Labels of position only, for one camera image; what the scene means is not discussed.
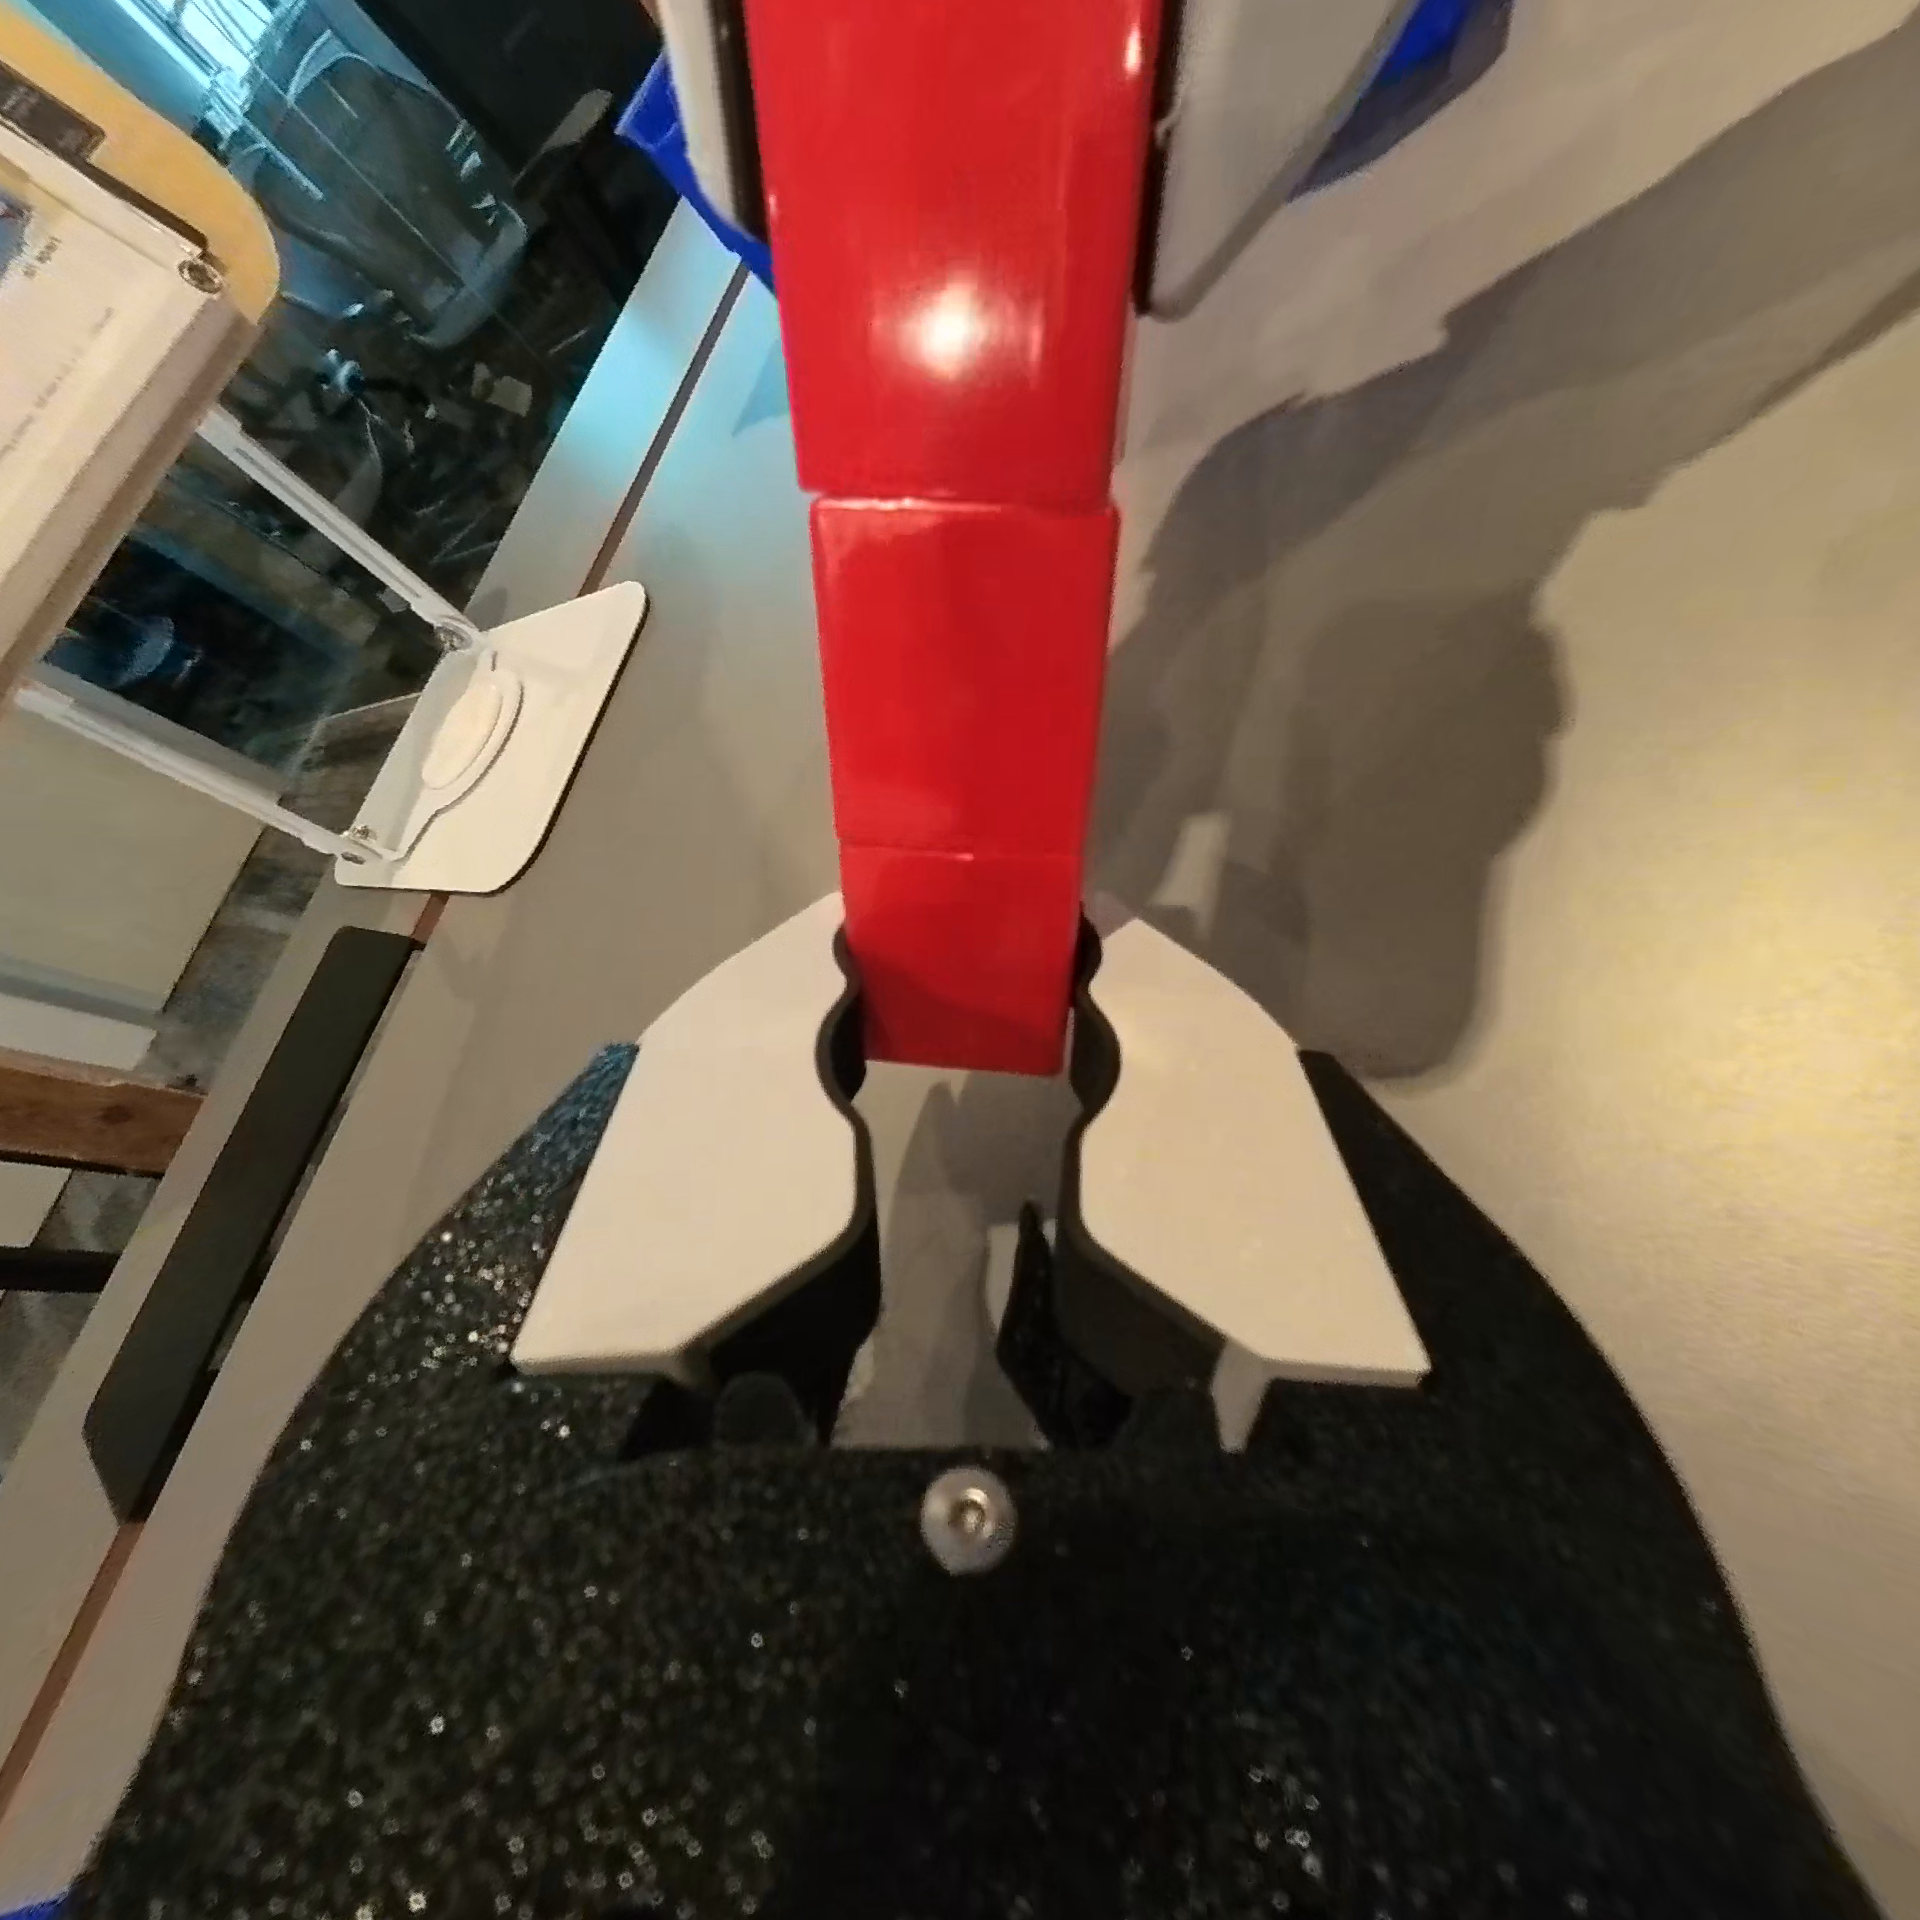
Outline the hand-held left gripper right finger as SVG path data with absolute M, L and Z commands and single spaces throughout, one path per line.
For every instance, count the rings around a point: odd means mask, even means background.
M 1067 1089 L 1053 1196 L 997 1230 L 997 1365 L 1044 1447 L 1106 1447 L 1191 1390 L 1236 1454 L 1277 1386 L 1428 1379 L 1291 1035 L 1109 897 L 1076 949 Z

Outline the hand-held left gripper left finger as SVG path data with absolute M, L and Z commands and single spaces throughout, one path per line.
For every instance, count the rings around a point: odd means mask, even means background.
M 516 1377 L 717 1409 L 777 1380 L 828 1444 L 878 1325 L 861 989 L 826 894 L 650 1021 L 511 1345 Z

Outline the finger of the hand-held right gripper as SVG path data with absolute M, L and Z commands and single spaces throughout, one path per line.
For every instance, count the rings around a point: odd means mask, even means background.
M 1148 119 L 1135 313 L 1177 319 L 1313 169 L 1413 2 L 1173 5 Z
M 658 2 L 694 194 L 763 289 L 774 286 L 742 2 Z

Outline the small black tag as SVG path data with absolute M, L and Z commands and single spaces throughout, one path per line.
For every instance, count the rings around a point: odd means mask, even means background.
M 105 132 L 69 102 L 3 62 L 3 123 L 69 162 L 92 159 Z

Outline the brown wooden beam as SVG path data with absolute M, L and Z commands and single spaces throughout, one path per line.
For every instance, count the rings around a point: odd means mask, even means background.
M 149 1077 L 3 1049 L 3 1161 L 161 1178 L 204 1095 Z

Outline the red mega block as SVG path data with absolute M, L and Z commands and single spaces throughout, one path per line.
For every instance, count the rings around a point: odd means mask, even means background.
M 826 497 L 806 526 L 841 851 L 1078 865 L 1118 510 Z
M 839 858 L 869 1060 L 1061 1069 L 1083 902 L 1076 858 L 858 844 Z
M 1161 23 L 745 6 L 806 497 L 1111 508 Z

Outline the white instruction poster sheet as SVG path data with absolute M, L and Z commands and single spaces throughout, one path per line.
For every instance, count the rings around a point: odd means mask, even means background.
M 202 350 L 225 281 L 204 242 L 5 129 L 3 588 L 22 647 L 87 518 L 90 466 Z

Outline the blue plastic bin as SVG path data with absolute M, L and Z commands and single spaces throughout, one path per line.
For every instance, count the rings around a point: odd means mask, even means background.
M 1271 215 L 1381 159 L 1500 59 L 1513 11 L 1509 2 L 1419 2 L 1415 6 L 1374 84 L 1365 90 L 1318 159 Z M 621 107 L 615 132 L 635 147 L 684 202 L 694 206 L 713 238 L 737 255 L 692 188 L 666 44 L 637 91 Z

